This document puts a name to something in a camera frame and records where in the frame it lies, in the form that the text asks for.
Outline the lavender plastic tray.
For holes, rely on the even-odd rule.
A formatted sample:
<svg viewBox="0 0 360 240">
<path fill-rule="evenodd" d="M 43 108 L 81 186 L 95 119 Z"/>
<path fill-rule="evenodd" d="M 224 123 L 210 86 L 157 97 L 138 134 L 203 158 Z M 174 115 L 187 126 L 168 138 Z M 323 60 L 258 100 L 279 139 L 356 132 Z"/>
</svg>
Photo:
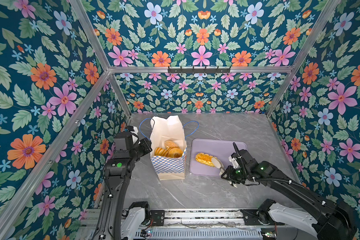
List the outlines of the lavender plastic tray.
<svg viewBox="0 0 360 240">
<path fill-rule="evenodd" d="M 199 153 L 216 157 L 221 161 L 224 168 L 232 163 L 229 157 L 235 152 L 234 141 L 211 140 L 211 139 L 194 139 L 192 141 L 190 156 L 190 173 L 203 177 L 220 177 L 220 170 L 216 167 L 209 167 L 196 161 Z"/>
</svg>

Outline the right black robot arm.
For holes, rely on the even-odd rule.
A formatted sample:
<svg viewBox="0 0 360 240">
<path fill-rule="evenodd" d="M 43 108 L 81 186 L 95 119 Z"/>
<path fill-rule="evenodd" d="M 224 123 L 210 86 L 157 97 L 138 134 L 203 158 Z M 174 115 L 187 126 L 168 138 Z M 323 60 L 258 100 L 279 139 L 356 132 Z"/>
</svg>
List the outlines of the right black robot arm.
<svg viewBox="0 0 360 240">
<path fill-rule="evenodd" d="M 300 210 L 285 207 L 275 200 L 266 199 L 255 217 L 262 225 L 281 223 L 306 232 L 318 240 L 352 240 L 357 232 L 352 209 L 344 203 L 335 203 L 321 197 L 286 176 L 276 166 L 243 157 L 231 160 L 232 165 L 223 167 L 213 157 L 212 163 L 221 171 L 221 178 L 232 186 L 247 184 L 269 187 L 301 207 Z"/>
</svg>

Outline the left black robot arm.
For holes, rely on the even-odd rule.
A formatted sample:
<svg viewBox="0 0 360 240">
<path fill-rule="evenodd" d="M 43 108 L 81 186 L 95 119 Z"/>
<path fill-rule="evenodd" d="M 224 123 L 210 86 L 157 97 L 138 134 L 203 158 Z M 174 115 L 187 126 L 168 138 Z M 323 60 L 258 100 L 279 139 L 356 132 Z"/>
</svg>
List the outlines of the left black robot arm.
<svg viewBox="0 0 360 240">
<path fill-rule="evenodd" d="M 104 167 L 104 198 L 93 240 L 132 240 L 147 221 L 147 202 L 132 203 L 126 217 L 123 210 L 135 163 L 151 153 L 151 145 L 147 138 L 134 141 L 129 134 L 115 138 L 113 157 Z"/>
</svg>

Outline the ring shaped pretzel bread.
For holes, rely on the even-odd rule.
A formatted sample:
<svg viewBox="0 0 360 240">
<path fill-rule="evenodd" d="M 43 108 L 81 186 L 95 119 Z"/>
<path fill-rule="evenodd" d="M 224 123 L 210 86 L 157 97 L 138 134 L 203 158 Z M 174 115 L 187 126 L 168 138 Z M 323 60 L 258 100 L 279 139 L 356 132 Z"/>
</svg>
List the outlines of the ring shaped pretzel bread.
<svg viewBox="0 0 360 240">
<path fill-rule="evenodd" d="M 181 150 L 180 148 L 172 148 L 172 149 L 168 149 L 168 158 L 180 158 L 183 155 L 183 150 Z"/>
</svg>

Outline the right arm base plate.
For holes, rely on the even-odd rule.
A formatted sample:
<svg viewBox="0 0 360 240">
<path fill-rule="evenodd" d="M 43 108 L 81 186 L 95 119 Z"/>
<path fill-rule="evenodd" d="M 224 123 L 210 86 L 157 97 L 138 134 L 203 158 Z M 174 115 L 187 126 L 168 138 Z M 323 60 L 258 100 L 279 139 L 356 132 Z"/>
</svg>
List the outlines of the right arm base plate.
<svg viewBox="0 0 360 240">
<path fill-rule="evenodd" d="M 260 225 L 260 226 L 284 226 L 285 224 L 275 222 L 268 212 L 259 211 L 258 209 L 240 209 L 243 214 L 243 220 L 247 226 Z"/>
</svg>

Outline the ridged long bread roll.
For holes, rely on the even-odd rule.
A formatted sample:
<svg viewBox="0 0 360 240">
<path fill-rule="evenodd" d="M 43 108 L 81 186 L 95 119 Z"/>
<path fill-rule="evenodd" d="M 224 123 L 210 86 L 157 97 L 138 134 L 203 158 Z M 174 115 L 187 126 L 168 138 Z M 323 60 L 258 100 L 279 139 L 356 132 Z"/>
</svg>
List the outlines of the ridged long bread roll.
<svg viewBox="0 0 360 240">
<path fill-rule="evenodd" d="M 168 155 L 168 150 L 167 149 L 163 149 L 160 147 L 157 147 L 155 149 L 155 156 L 161 156 L 161 157 L 166 157 Z"/>
</svg>

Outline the braided pastry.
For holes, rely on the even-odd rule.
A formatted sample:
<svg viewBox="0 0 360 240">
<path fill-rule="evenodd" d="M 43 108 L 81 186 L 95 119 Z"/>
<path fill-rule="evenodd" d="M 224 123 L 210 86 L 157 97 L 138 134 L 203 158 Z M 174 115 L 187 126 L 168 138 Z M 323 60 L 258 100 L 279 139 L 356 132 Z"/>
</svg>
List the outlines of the braided pastry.
<svg viewBox="0 0 360 240">
<path fill-rule="evenodd" d="M 214 158 L 214 156 L 211 156 L 211 155 L 205 154 L 205 153 L 198 153 L 195 157 L 195 160 L 198 163 L 201 163 L 203 165 L 206 165 L 209 167 L 215 167 L 215 165 L 212 162 L 212 158 Z"/>
</svg>

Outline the round orange bun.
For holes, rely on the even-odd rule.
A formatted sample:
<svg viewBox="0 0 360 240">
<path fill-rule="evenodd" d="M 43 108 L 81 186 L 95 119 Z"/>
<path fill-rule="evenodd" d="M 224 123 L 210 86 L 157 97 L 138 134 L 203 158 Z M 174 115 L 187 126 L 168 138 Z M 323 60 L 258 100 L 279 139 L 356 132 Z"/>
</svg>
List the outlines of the round orange bun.
<svg viewBox="0 0 360 240">
<path fill-rule="evenodd" d="M 164 142 L 166 149 L 179 148 L 179 145 L 174 141 L 167 140 Z"/>
</svg>

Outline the checkered paper bag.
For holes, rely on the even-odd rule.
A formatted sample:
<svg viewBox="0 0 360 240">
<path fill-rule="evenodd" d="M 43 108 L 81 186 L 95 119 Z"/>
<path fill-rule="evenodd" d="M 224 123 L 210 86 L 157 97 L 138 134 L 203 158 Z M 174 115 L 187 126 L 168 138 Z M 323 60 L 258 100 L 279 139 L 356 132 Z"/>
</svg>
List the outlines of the checkered paper bag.
<svg viewBox="0 0 360 240">
<path fill-rule="evenodd" d="M 187 141 L 186 138 L 198 130 L 199 122 L 182 123 L 178 116 L 168 118 L 151 117 L 149 121 L 153 151 L 151 163 L 160 181 L 184 180 L 186 177 Z"/>
</svg>

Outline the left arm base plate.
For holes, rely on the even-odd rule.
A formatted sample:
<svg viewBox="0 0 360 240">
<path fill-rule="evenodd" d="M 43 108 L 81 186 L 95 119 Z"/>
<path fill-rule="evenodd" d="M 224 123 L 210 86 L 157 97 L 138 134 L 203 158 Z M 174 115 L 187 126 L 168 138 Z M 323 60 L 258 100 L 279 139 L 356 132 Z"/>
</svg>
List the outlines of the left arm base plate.
<svg viewBox="0 0 360 240">
<path fill-rule="evenodd" d="M 150 210 L 150 227 L 162 227 L 165 221 L 165 210 Z"/>
</svg>

